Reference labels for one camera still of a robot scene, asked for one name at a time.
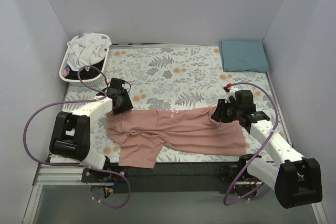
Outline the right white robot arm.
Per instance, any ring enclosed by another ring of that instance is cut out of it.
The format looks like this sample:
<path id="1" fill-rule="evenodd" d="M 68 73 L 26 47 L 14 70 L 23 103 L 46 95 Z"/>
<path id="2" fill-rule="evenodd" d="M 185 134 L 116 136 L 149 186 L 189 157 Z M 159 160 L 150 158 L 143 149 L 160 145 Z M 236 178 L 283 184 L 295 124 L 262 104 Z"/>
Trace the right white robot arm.
<path id="1" fill-rule="evenodd" d="M 315 158 L 306 158 L 296 151 L 275 131 L 269 116 L 257 111 L 253 94 L 249 90 L 225 87 L 227 98 L 220 99 L 212 119 L 219 123 L 237 121 L 261 144 L 272 158 L 273 164 L 259 153 L 239 158 L 238 174 L 228 190 L 232 190 L 243 177 L 255 177 L 275 192 L 280 205 L 286 209 L 322 201 L 320 164 Z"/>

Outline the pink printed t shirt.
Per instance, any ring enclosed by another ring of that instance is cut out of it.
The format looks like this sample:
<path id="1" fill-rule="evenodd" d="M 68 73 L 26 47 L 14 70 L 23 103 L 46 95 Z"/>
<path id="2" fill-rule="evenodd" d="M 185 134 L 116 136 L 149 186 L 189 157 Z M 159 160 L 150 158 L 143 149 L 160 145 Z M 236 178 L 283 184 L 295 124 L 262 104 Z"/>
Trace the pink printed t shirt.
<path id="1" fill-rule="evenodd" d="M 120 145 L 119 165 L 153 169 L 163 146 L 207 155 L 242 156 L 239 123 L 216 122 L 216 107 L 193 110 L 130 110 L 107 115 L 107 136 Z"/>

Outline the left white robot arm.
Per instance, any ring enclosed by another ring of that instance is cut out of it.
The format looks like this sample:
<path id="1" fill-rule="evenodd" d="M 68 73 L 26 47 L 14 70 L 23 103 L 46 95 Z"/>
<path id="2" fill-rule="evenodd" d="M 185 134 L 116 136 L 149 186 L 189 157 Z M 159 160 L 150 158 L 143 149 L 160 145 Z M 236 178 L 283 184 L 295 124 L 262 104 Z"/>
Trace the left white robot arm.
<path id="1" fill-rule="evenodd" d="M 107 158 L 91 147 L 91 126 L 110 112 L 117 115 L 133 109 L 130 89 L 127 81 L 112 78 L 92 101 L 71 112 L 58 113 L 49 145 L 50 152 L 91 168 L 103 169 Z"/>

